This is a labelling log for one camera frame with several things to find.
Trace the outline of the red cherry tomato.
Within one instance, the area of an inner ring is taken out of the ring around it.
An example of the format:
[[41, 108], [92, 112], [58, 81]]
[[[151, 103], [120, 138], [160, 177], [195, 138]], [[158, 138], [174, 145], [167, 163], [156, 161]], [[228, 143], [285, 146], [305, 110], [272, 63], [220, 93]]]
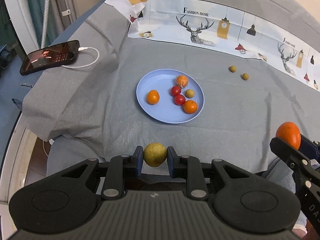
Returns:
[[174, 98], [174, 103], [178, 106], [182, 106], [185, 103], [185, 97], [182, 94], [178, 94]]
[[180, 93], [181, 93], [181, 87], [180, 87], [180, 86], [173, 86], [173, 87], [171, 88], [170, 94], [171, 94], [172, 96], [177, 96], [177, 95], [180, 94]]

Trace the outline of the speckled white pole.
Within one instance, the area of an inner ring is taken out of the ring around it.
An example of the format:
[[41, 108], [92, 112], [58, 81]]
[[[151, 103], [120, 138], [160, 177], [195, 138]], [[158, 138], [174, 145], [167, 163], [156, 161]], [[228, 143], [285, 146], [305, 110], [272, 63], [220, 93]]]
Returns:
[[41, 48], [44, 48], [46, 46], [49, 6], [50, 6], [50, 0], [44, 0]]

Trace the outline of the orange mandarin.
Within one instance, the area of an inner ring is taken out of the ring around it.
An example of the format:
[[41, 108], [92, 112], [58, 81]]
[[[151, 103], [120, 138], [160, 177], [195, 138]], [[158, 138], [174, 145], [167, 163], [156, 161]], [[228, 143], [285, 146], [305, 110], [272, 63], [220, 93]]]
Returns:
[[281, 124], [276, 131], [276, 137], [281, 138], [296, 150], [300, 148], [300, 130], [298, 126], [293, 122], [288, 121]]
[[197, 109], [198, 109], [198, 105], [194, 100], [187, 100], [183, 104], [183, 110], [187, 114], [193, 114], [197, 111]]
[[151, 105], [155, 105], [159, 102], [160, 96], [157, 90], [151, 90], [148, 92], [147, 97], [146, 97], [147, 103]]
[[178, 85], [181, 88], [184, 88], [188, 85], [189, 79], [185, 75], [179, 75], [175, 79], [176, 85]]

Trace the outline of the yellow-green longan on plate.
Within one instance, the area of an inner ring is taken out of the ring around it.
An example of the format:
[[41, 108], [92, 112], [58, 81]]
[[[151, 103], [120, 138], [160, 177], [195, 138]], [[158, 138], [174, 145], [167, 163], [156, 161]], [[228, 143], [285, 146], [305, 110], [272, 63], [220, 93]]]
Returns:
[[185, 96], [187, 98], [193, 98], [195, 96], [195, 91], [192, 89], [188, 89], [185, 91]]

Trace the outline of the grey bed cover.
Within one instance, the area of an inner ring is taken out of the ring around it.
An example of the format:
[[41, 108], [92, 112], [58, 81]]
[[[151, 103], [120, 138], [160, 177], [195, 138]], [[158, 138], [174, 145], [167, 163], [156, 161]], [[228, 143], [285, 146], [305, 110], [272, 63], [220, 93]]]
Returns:
[[52, 141], [47, 174], [145, 147], [147, 181], [168, 175], [165, 149], [221, 158], [290, 191], [270, 150], [319, 141], [319, 20], [295, 0], [106, 0], [72, 35], [71, 66], [30, 56], [21, 123]]

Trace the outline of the yellow-green longan fruit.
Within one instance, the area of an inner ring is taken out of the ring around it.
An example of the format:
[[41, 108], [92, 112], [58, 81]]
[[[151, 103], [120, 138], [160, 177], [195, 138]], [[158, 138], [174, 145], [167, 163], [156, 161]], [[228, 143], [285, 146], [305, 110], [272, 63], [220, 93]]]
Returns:
[[234, 72], [236, 72], [236, 70], [237, 70], [236, 66], [230, 66], [230, 67], [229, 67], [229, 71], [230, 71], [230, 72], [233, 72], [233, 73], [234, 73]]
[[248, 80], [249, 79], [249, 75], [247, 73], [242, 74], [242, 79], [243, 80]]
[[167, 149], [158, 142], [150, 143], [144, 148], [143, 158], [147, 165], [159, 167], [167, 158]]

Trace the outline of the white door frame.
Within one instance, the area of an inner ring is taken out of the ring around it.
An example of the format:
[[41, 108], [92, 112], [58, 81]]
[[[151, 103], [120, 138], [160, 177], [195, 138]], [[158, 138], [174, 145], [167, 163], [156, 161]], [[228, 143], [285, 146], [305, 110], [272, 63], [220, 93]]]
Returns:
[[36, 31], [31, 18], [28, 0], [4, 0], [13, 28], [24, 49], [29, 54], [39, 49]]

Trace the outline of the black smartphone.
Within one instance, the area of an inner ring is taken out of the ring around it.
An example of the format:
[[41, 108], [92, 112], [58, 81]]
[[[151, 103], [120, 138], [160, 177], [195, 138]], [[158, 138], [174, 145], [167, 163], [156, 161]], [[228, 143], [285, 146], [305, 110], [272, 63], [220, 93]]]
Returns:
[[26, 76], [42, 70], [69, 65], [79, 54], [80, 42], [71, 40], [29, 53], [20, 68], [20, 74]]

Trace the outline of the deer print folded sheet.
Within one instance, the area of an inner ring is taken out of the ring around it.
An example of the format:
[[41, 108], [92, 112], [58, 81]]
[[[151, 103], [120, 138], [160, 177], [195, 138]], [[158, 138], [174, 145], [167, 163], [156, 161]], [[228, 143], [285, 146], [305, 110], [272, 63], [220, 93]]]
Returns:
[[319, 90], [319, 23], [295, 0], [106, 0], [128, 36], [256, 59]]

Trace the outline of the red cherry tomato on plate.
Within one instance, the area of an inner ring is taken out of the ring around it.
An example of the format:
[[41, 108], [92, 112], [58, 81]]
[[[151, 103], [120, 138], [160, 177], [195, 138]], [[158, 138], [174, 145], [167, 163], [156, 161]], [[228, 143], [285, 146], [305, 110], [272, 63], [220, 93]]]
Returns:
[[182, 106], [185, 103], [185, 97], [182, 94], [178, 94], [174, 98], [174, 103], [178, 106]]

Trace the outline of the grey curtain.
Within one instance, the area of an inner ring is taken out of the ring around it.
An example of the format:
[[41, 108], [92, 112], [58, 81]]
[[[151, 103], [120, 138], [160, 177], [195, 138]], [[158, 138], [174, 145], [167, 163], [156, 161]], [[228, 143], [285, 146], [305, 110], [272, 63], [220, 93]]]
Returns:
[[50, 0], [50, 9], [59, 35], [78, 18], [75, 0]]

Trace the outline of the orange mandarin front on plate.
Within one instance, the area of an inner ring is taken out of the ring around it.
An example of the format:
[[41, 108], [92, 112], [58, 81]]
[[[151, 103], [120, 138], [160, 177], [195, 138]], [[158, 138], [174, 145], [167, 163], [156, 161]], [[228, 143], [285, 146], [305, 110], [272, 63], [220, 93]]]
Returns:
[[183, 110], [187, 114], [193, 114], [197, 111], [197, 109], [198, 109], [198, 105], [194, 100], [187, 100], [183, 104]]

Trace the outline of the light blue plate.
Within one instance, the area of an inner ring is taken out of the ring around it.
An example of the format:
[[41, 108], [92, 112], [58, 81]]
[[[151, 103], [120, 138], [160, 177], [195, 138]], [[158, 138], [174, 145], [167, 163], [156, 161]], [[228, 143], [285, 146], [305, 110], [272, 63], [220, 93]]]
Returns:
[[[197, 103], [195, 113], [185, 113], [182, 106], [174, 103], [174, 97], [170, 91], [179, 75], [188, 78], [188, 85], [182, 89], [182, 93], [187, 89], [192, 89], [195, 92], [195, 96], [191, 98]], [[147, 102], [147, 94], [151, 90], [156, 90], [159, 93], [159, 102], [155, 105]], [[174, 69], [157, 69], [145, 74], [137, 84], [136, 98], [146, 114], [167, 124], [189, 122], [195, 119], [204, 107], [204, 93], [201, 86], [188, 74]]]

